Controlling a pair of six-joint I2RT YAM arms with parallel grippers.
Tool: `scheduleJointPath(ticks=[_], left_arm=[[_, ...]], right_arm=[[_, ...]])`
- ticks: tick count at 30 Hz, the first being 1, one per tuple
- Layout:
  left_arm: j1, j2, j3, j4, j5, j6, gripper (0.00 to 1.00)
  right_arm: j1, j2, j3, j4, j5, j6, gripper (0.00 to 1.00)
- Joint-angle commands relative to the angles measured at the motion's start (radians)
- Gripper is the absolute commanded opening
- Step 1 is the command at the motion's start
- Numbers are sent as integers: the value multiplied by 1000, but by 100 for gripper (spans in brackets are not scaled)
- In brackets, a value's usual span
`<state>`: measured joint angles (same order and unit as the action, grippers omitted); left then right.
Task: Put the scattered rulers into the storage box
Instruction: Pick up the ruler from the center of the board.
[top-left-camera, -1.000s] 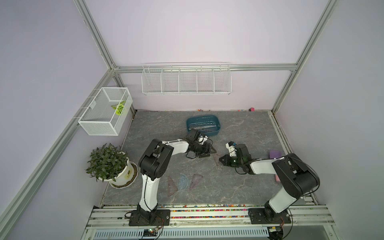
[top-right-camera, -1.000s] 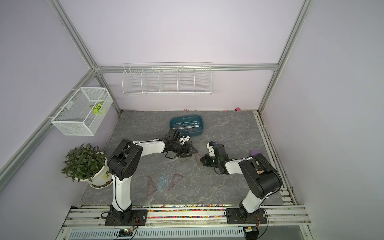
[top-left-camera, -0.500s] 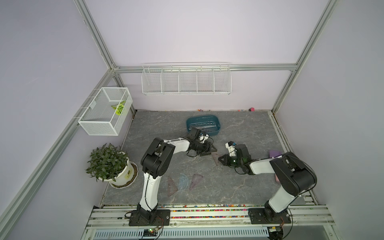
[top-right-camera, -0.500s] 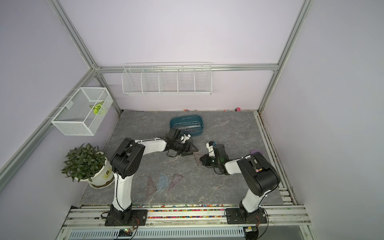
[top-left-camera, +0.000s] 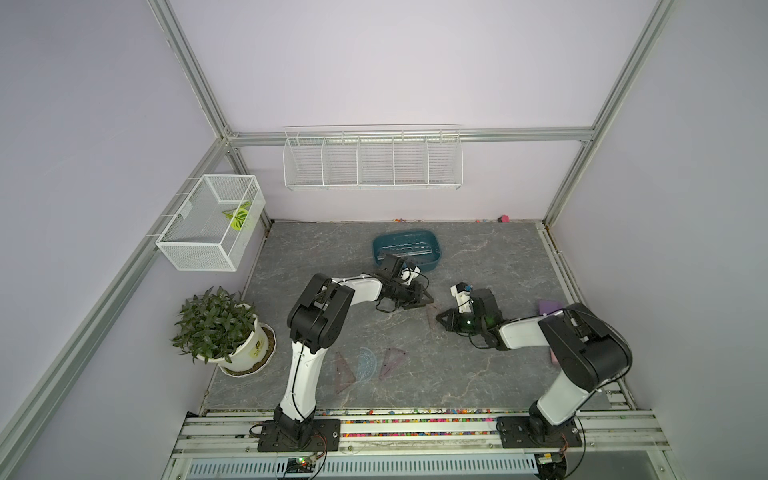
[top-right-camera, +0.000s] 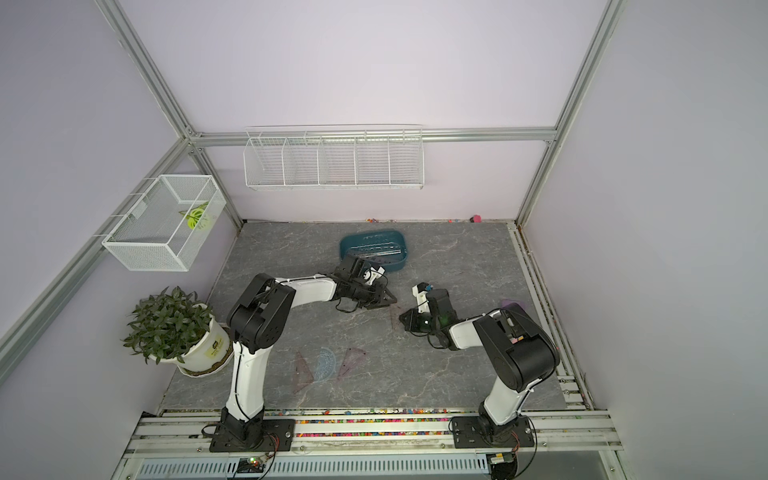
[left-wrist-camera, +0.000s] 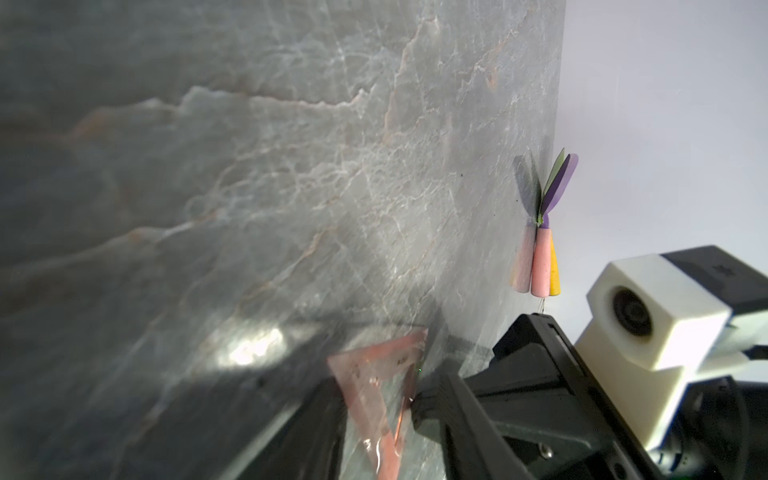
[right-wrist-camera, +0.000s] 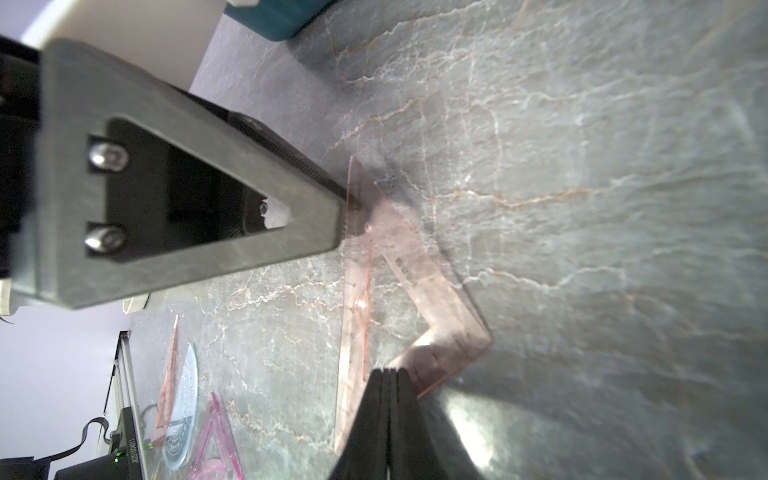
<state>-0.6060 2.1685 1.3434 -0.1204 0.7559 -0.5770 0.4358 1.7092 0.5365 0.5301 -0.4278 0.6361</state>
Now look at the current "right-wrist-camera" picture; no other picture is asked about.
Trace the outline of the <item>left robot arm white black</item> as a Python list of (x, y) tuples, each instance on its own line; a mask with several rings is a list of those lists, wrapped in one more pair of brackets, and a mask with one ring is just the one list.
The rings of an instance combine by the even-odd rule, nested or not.
[(79, 309), (335, 249), (345, 189), (190, 92), (219, 19), (300, 1), (52, 1), (1, 41), (1, 311)]

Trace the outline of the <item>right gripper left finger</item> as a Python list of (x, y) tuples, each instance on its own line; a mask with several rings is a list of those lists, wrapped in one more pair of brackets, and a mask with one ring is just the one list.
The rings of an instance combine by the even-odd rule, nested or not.
[(390, 371), (374, 370), (360, 401), (346, 446), (329, 479), (386, 479)]

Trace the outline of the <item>pink triangle ruler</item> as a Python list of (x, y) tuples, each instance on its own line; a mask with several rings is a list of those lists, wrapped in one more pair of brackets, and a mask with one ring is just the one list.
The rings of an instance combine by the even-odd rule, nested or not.
[(194, 444), (189, 479), (245, 479), (226, 409), (216, 393), (211, 394)]

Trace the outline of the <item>teal plastic storage box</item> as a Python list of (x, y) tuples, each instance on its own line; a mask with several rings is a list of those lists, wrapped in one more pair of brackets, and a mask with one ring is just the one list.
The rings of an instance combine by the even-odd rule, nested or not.
[(296, 36), (332, 0), (228, 1), (224, 14), (261, 37), (286, 41)]

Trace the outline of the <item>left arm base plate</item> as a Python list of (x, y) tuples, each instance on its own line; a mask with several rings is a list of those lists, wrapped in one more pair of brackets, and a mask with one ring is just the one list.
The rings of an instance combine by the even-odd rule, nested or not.
[[(69, 450), (46, 457), (17, 457), (1, 460), (2, 479), (47, 479), (51, 465), (76, 453), (87, 440), (88, 428), (97, 423), (104, 429), (104, 417), (91, 419), (82, 430), (81, 442)], [(141, 480), (145, 477), (141, 463), (141, 446), (132, 407), (120, 411), (117, 428), (104, 441), (110, 447), (103, 456), (58, 470), (54, 479)]]

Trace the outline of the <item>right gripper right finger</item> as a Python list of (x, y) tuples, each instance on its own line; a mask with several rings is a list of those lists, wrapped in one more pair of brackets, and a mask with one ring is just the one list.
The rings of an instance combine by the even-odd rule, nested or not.
[(447, 479), (408, 372), (390, 369), (389, 473), (395, 480)]

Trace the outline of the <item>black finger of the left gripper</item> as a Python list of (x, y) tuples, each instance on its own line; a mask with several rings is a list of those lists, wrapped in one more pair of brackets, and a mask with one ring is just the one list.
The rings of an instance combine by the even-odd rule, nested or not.
[(80, 309), (340, 242), (345, 190), (263, 123), (66, 39), (8, 44), (8, 294)]

